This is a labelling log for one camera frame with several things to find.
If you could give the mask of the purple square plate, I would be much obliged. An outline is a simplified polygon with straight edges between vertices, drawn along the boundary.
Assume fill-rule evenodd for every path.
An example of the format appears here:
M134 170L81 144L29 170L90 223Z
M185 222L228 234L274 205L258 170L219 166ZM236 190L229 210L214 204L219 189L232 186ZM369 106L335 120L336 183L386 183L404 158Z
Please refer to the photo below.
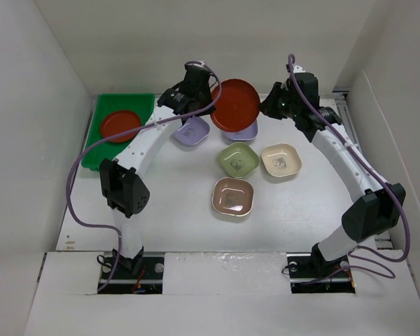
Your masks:
M209 131L210 126L205 120L193 117L186 120L183 126L172 134L172 138L184 146L191 147L203 141Z
M223 132L223 135L231 141L251 141L256 138L258 134L258 123L253 122L247 128L238 132Z

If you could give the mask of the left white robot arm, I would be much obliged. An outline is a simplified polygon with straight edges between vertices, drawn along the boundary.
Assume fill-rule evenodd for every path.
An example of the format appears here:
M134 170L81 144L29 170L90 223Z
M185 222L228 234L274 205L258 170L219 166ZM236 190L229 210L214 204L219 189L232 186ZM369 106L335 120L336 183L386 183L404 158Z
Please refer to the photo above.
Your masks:
M101 191L121 232L122 242L113 247L112 255L126 277L137 276L143 267L144 247L133 219L150 198L143 177L161 147L190 118L189 113L203 116L215 110L209 84L212 76L204 63L187 62L183 80L158 99L150 117L153 126L139 131L123 151L99 166Z

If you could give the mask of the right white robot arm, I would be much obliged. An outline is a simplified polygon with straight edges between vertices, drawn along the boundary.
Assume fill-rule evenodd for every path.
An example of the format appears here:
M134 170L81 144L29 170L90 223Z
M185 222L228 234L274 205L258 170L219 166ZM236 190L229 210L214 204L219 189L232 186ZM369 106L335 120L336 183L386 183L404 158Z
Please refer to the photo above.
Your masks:
M405 248L397 261L404 261L410 250L410 231L403 210L405 189L378 174L350 140L337 113L320 105L315 75L292 73L286 82L275 82L259 109L269 118L290 118L328 159L353 202L342 215L340 226L312 247L307 269L313 280L334 275L335 265L344 256L361 249L362 242L394 228L399 221L405 230Z

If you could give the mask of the red round plate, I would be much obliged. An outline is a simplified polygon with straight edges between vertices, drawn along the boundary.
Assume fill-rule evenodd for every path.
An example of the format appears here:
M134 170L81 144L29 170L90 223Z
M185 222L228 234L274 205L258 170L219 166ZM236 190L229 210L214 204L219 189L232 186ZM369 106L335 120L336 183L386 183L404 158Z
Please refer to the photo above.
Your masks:
M141 119L135 112L119 110L104 118L100 126L100 134L102 138L106 138L140 126Z
M260 113L260 98L256 89L242 79L228 79L212 91L212 97L222 91L215 103L211 120L224 132L240 132L253 124Z

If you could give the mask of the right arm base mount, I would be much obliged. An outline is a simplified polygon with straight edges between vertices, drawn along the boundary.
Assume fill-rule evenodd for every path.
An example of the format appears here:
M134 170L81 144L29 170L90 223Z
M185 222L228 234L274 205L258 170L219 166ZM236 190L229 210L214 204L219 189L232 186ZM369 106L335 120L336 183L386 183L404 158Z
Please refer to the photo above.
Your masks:
M282 274L289 276L292 294L322 294L356 292L347 256L338 258L318 269L312 264L311 253L287 253Z

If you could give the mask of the cream square panda plate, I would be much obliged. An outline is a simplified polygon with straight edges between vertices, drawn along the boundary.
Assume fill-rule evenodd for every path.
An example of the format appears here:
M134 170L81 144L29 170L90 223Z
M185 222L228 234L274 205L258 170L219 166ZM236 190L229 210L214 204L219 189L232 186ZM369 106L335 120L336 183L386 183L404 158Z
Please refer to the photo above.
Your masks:
M265 177L269 182L280 183L294 179L302 168L296 149L287 143L266 146L260 154Z

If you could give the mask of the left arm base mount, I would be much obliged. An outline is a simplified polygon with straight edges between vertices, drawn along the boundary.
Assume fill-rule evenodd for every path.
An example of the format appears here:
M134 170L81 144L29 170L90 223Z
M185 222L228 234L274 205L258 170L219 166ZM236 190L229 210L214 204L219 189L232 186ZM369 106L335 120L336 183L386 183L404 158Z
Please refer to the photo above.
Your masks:
M162 294L164 266L164 254L148 254L143 257L141 269L135 275L117 267L112 279L104 289L98 291L98 294Z

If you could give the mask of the green square panda plate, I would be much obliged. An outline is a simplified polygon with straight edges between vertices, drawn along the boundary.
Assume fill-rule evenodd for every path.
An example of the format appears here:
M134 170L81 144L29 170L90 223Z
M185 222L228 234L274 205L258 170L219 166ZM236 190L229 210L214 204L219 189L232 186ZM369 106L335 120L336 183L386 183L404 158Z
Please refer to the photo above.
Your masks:
M242 179L256 170L260 159L256 152L243 142L235 142L223 149L217 156L219 165L228 176Z

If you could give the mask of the pink square panda plate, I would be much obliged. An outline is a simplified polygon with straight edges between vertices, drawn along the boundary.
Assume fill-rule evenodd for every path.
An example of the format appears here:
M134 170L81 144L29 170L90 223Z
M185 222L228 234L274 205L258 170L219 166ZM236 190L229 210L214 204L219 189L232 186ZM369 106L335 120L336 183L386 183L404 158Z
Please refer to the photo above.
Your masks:
M244 179L225 177L217 180L211 196L211 212L220 221L238 223L252 211L254 188Z

